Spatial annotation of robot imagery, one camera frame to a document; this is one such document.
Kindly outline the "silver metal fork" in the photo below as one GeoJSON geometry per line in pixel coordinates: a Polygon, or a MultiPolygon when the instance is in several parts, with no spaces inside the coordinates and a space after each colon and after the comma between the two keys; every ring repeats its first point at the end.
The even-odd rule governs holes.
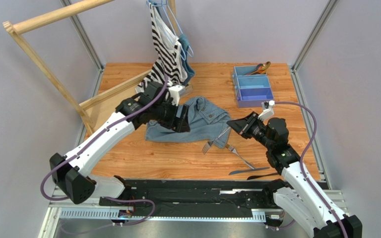
{"type": "Polygon", "coordinates": [[[235,155],[237,155],[249,168],[251,169],[255,169],[255,167],[249,163],[247,160],[245,160],[237,151],[237,149],[233,146],[231,146],[230,144],[226,144],[225,147],[231,151],[232,153],[234,153],[235,155]]]}

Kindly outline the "silver metal knife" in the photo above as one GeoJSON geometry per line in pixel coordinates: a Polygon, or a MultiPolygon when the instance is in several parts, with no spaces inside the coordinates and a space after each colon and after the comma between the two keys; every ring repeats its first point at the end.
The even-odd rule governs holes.
{"type": "Polygon", "coordinates": [[[228,126],[226,129],[224,129],[215,139],[213,140],[210,140],[210,141],[207,141],[205,143],[205,145],[203,146],[203,149],[202,149],[202,153],[203,155],[205,155],[209,149],[212,147],[212,145],[214,144],[215,141],[217,141],[218,139],[220,139],[226,132],[228,132],[230,130],[230,127],[228,126]]]}

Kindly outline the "dark blue plastic knife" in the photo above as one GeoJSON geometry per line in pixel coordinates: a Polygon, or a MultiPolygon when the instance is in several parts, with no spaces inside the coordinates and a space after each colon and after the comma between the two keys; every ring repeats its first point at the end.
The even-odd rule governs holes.
{"type": "Polygon", "coordinates": [[[229,172],[228,175],[231,176],[231,175],[242,174],[242,173],[263,171],[263,170],[267,170],[267,169],[269,169],[269,167],[261,167],[261,168],[254,168],[254,169],[248,169],[248,170],[235,170],[235,171],[229,172]]]}

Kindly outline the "black plastic knife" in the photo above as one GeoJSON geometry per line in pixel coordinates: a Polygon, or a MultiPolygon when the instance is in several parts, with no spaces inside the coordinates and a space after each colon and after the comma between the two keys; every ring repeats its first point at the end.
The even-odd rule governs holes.
{"type": "Polygon", "coordinates": [[[270,177],[270,176],[276,176],[278,173],[271,173],[271,174],[266,174],[266,175],[260,175],[260,176],[249,176],[247,180],[254,180],[254,179],[260,179],[264,177],[270,177]]]}

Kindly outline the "gold metal spoon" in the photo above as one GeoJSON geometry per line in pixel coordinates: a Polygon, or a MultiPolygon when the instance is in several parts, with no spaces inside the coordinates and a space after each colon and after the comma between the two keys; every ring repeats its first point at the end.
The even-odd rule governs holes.
{"type": "Polygon", "coordinates": [[[265,64],[265,66],[263,67],[263,70],[264,70],[263,74],[265,74],[266,71],[268,70],[268,68],[270,67],[271,62],[270,62],[270,61],[267,61],[267,62],[265,62],[265,63],[263,63],[263,64],[265,64]]]}

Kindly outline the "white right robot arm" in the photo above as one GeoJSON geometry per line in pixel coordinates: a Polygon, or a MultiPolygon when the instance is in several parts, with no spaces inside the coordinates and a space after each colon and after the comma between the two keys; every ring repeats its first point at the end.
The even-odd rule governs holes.
{"type": "Polygon", "coordinates": [[[360,238],[363,225],[348,216],[315,182],[299,154],[289,144],[285,119],[264,123],[255,112],[227,125],[242,138],[254,138],[267,149],[268,163],[283,176],[266,184],[264,203],[287,212],[312,238],[360,238]]]}

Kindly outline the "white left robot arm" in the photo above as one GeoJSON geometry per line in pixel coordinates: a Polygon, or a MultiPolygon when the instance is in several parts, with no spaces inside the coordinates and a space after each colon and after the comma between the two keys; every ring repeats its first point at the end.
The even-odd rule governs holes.
{"type": "Polygon", "coordinates": [[[107,121],[89,138],[64,156],[50,158],[52,180],[73,204],[89,198],[118,198],[126,183],[120,176],[92,175],[92,170],[118,142],[150,121],[173,132],[189,132],[188,107],[179,107],[182,85],[166,87],[150,82],[143,92],[120,102],[107,121]]]}

